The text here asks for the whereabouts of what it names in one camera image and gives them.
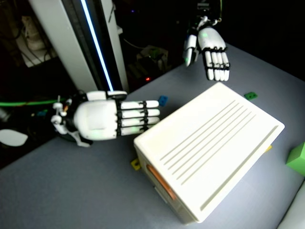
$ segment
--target blue light strip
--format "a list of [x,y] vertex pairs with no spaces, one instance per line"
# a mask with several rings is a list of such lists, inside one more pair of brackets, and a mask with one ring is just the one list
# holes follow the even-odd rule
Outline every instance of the blue light strip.
[[106,68],[106,65],[105,65],[105,62],[104,62],[104,58],[103,58],[103,55],[102,55],[102,52],[101,52],[101,49],[100,49],[100,45],[99,45],[99,43],[97,41],[97,37],[96,37],[95,31],[94,31],[94,28],[93,28],[93,24],[92,24],[92,21],[91,21],[91,18],[90,18],[90,14],[89,14],[89,11],[88,11],[86,0],[81,0],[81,5],[82,5],[82,7],[84,9],[84,12],[85,12],[85,15],[86,15],[86,19],[87,19],[87,22],[88,22],[88,25],[89,25],[89,28],[90,28],[90,32],[91,32],[91,35],[93,37],[95,48],[96,48],[97,53],[99,55],[100,62],[102,64],[102,67],[103,67],[103,70],[104,70],[104,73],[105,73],[105,76],[106,76],[106,80],[107,80],[109,89],[110,89],[110,91],[113,92],[113,87],[112,87],[112,84],[111,84],[111,81],[110,81],[110,78],[109,78],[109,74],[108,74],[108,71],[107,71],[107,68]]

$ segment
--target small blue toy piece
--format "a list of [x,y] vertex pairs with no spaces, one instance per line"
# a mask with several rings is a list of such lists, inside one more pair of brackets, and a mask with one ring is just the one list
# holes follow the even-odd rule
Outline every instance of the small blue toy piece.
[[161,95],[158,102],[160,106],[165,106],[166,102],[167,102],[168,98],[165,95]]

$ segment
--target small yellow toy piece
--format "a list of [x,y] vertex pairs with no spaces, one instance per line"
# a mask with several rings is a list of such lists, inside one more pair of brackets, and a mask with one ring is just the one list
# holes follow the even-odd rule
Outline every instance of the small yellow toy piece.
[[134,159],[130,164],[134,168],[135,171],[138,171],[141,168],[138,158]]
[[269,146],[265,152],[269,151],[272,148],[272,146]]

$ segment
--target white box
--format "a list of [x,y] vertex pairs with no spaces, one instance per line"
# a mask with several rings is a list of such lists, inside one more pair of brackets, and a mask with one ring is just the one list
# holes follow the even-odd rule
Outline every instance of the white box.
[[284,129],[217,83],[134,140],[143,171],[183,223],[203,222]]

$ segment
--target white robotic hand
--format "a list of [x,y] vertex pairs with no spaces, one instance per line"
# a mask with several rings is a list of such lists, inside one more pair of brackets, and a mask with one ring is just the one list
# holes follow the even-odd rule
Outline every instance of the white robotic hand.
[[127,93],[121,91],[89,92],[87,101],[82,101],[72,111],[72,122],[65,117],[73,101],[68,103],[68,108],[62,108],[63,105],[57,102],[53,107],[59,111],[51,121],[60,134],[70,134],[79,146],[84,147],[90,144],[82,141],[81,137],[99,141],[139,134],[160,121],[157,117],[160,111],[155,109],[159,106],[158,101],[123,102],[126,96]]
[[197,61],[199,49],[203,53],[207,78],[209,80],[227,81],[229,79],[230,63],[225,52],[224,40],[211,27],[216,23],[217,20],[210,21],[204,16],[198,27],[193,29],[193,34],[189,35],[186,43],[185,64],[189,66],[192,62]]

